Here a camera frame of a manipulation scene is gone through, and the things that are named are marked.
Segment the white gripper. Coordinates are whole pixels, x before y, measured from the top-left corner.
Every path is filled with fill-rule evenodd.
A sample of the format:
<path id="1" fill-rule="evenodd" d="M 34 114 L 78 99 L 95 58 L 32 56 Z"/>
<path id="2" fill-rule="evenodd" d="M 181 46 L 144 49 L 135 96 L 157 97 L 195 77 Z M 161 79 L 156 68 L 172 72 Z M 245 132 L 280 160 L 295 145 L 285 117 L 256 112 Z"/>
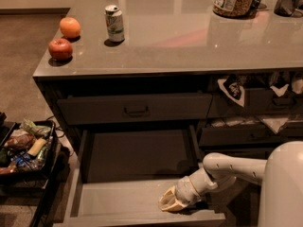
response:
<path id="1" fill-rule="evenodd" d="M 202 199 L 202 196 L 215 190 L 218 184 L 213 182 L 203 168 L 179 180 L 159 199 L 159 208 L 163 212 L 178 212 Z"/>

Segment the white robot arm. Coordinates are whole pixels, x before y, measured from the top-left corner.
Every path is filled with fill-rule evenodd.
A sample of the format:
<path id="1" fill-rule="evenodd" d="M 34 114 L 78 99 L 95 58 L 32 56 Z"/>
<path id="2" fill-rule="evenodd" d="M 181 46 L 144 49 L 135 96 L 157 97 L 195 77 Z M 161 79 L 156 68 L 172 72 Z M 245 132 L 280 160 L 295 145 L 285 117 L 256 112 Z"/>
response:
<path id="1" fill-rule="evenodd" d="M 209 153 L 202 166 L 180 179 L 160 198 L 164 212 L 178 212 L 238 178 L 261 186 L 258 227 L 303 227 L 303 142 L 287 142 L 268 159 Z"/>

